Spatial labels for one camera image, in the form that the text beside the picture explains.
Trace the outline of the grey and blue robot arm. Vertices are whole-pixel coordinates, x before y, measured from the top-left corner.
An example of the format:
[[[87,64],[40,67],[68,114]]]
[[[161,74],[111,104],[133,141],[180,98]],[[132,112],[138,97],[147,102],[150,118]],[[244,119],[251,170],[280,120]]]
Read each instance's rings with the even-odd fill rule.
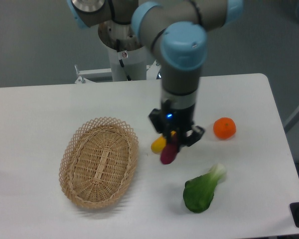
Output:
[[[70,0],[81,27],[107,21],[109,37],[119,51],[125,38],[136,37],[159,62],[161,108],[149,115],[155,130],[176,149],[198,142],[204,129],[193,121],[200,73],[207,56],[207,32],[237,20],[241,0],[184,0],[172,8],[136,0]]]

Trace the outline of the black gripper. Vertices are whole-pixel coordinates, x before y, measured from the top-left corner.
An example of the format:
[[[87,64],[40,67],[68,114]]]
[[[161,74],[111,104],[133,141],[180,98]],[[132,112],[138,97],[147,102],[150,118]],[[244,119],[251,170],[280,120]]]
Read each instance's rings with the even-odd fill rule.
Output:
[[[195,105],[184,109],[176,109],[172,107],[171,101],[166,100],[161,103],[161,119],[164,123],[164,130],[161,134],[164,135],[166,146],[171,143],[172,131],[174,143],[177,152],[180,152],[181,147],[190,147],[199,140],[205,133],[205,129],[195,125],[193,121]]]

